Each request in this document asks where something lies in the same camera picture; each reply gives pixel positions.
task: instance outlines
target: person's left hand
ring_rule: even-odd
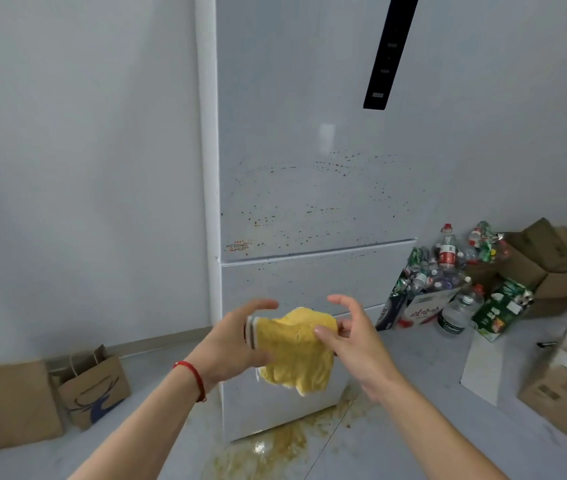
[[[272,361],[269,352],[252,350],[244,340],[244,325],[248,315],[257,310],[274,310],[279,302],[269,298],[255,298],[232,310],[217,323],[201,343],[186,357],[204,380],[209,391],[218,382],[227,381],[248,367],[262,367]]]

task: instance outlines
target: red string bracelet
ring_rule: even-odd
[[[197,399],[197,403],[205,403],[206,389],[204,388],[204,381],[202,381],[202,377],[199,375],[199,372],[197,372],[197,369],[195,369],[195,366],[192,365],[190,362],[186,362],[185,360],[180,360],[175,365],[173,365],[172,368],[174,369],[177,365],[183,365],[184,367],[190,369],[190,372],[193,373],[193,376],[195,376],[195,380],[197,380],[197,385],[199,386],[199,399]]]

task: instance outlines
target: yellow cloth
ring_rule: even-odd
[[[261,367],[259,374],[272,384],[296,387],[301,395],[325,390],[333,353],[315,337],[316,325],[337,331],[331,315],[310,308],[296,308],[282,318],[256,319],[257,347],[275,354],[275,361]]]

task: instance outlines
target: floor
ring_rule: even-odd
[[[447,339],[430,323],[382,332],[401,371],[461,432],[512,479],[567,478],[567,437],[515,395],[539,351],[565,319],[522,321],[509,331],[498,408],[459,384],[473,332]],[[134,391],[90,430],[69,427],[56,440],[0,451],[0,478],[64,479],[160,382],[194,344],[124,359]],[[197,404],[172,449],[161,479],[323,480],[423,479],[385,412],[357,387],[335,408],[231,445],[221,441],[218,394]]]

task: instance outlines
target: refrigerator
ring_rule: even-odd
[[[256,296],[280,302],[260,316],[343,314],[331,293],[375,321],[468,131],[502,109],[494,65],[534,78],[511,37],[551,20],[539,0],[195,2],[212,322]],[[347,380],[336,359],[301,397],[246,371],[220,386],[224,439],[336,404]]]

